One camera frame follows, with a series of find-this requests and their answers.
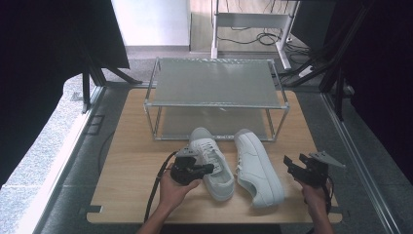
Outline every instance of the shoe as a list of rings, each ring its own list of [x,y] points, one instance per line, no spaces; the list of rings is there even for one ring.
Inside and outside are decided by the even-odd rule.
[[[282,184],[268,158],[264,145],[250,130],[234,135],[238,149],[238,183],[252,196],[253,208],[277,205],[284,200]]]
[[[235,190],[234,176],[212,134],[205,128],[197,128],[192,132],[189,142],[189,147],[200,156],[197,165],[214,166],[212,174],[204,175],[204,184],[209,194],[216,201],[230,199]]]

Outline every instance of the white desk frame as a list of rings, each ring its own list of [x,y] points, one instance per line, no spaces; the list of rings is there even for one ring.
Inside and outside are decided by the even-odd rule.
[[[213,13],[213,31],[210,56],[218,58],[218,27],[256,27],[256,28],[282,28],[282,39],[276,43],[277,50],[285,70],[290,70],[291,65],[285,55],[284,45],[292,26],[299,1],[292,1],[292,7],[287,15],[276,14],[243,14],[243,13],[219,13],[219,0],[215,0],[215,12]]]

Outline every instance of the wooden board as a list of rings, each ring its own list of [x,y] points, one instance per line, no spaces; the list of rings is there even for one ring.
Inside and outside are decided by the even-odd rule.
[[[167,223],[292,223],[311,222],[303,202],[301,186],[287,173],[282,162],[287,155],[300,164],[300,153],[316,152],[312,136],[293,92],[285,92],[290,110],[276,142],[264,147],[282,182],[285,200],[276,207],[253,209],[249,193],[236,183],[234,196],[226,202],[210,197],[204,184],[192,190],[168,218]],[[101,206],[100,213],[88,213],[92,223],[142,222],[155,176],[172,151],[188,141],[156,141],[152,138],[143,101],[146,90],[131,90],[112,140],[91,206]],[[235,173],[237,148],[233,141],[218,141],[227,162]],[[158,205],[159,189],[152,204]],[[342,219],[330,214],[330,221]]]

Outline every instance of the floor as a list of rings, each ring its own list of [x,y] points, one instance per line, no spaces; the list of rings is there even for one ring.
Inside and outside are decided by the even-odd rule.
[[[294,40],[291,43],[301,45]],[[278,55],[269,51],[226,52],[220,57],[274,59],[278,72],[285,72]],[[125,72],[147,81],[155,57],[208,58],[209,53],[129,47],[128,56],[131,70]],[[294,69],[306,60],[301,56],[294,58]],[[107,70],[104,73],[107,86],[91,86],[94,108],[87,115],[79,114],[81,77],[73,77],[66,83],[54,116],[0,190],[0,233],[133,233],[138,228],[138,224],[96,225],[86,220],[128,90],[147,84],[133,87]],[[297,75],[282,78],[284,83],[296,79]],[[412,233],[412,185],[359,118],[350,103],[351,95],[343,100],[344,121],[336,118],[331,109],[334,93],[318,91],[321,79],[322,75],[289,90],[299,99],[317,149],[325,150],[348,166],[346,170],[331,167],[330,171],[343,214],[342,222],[334,224],[334,229],[337,233]],[[166,225],[163,233],[306,233],[310,228],[310,224],[300,223]]]

